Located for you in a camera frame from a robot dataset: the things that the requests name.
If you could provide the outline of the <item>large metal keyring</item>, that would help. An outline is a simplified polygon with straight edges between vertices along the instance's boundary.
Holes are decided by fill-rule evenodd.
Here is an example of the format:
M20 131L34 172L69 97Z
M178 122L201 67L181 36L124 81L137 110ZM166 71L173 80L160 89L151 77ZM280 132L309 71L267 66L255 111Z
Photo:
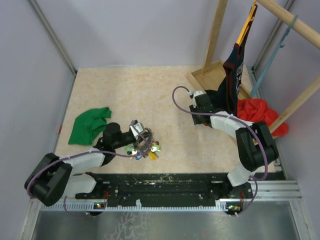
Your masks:
M142 134L142 136L143 138L141 138L139 147L142 152L145 152L152 146L153 132L150 128L145 128L145 132Z

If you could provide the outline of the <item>bunch of tagged keys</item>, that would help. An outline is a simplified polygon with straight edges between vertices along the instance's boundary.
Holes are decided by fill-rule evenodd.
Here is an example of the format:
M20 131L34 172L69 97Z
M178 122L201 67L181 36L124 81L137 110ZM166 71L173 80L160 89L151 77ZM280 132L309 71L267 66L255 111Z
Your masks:
M127 155L130 156L130 159L140 160L142 158L149 158L151 161L155 161L159 158L158 153L162 151L159 141L153 141L151 146L146 150L138 150L132 144L126 146L125 151Z

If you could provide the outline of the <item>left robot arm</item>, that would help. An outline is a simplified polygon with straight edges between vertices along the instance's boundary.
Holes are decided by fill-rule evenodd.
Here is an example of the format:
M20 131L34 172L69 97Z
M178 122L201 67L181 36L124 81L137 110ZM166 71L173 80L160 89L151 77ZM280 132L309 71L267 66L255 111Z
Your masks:
M133 120L126 132L118 123L106 125L102 137L89 150L60 157L46 154L28 179L24 188L31 198L50 207L65 197L88 194L97 199L103 195L104 186L89 170L105 166L118 155L117 149L133 145L134 157L143 155L151 147L152 130Z

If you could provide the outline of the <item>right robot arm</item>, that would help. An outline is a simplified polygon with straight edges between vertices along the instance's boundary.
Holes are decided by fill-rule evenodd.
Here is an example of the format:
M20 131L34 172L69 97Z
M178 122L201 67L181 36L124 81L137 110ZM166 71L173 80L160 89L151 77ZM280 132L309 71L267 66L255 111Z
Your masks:
M189 95L192 99L189 109L195 125L203 124L223 131L236 140L240 163L227 174L227 182L223 185L224 194L235 198L241 192L241 185L248 182L258 168L278 159L276 142L264 121L241 120L214 108L209 95L200 90Z

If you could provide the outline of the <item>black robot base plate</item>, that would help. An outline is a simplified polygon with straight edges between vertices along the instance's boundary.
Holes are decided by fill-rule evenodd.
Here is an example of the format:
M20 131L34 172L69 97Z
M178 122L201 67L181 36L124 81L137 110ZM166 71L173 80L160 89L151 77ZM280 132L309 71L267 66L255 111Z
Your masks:
M204 202L232 198L247 185L232 187L227 182L226 173L148 173L148 174L93 174L98 179L97 188L92 193L80 193L77 200L111 200L114 207L122 197L132 201L136 196L178 196L200 194Z

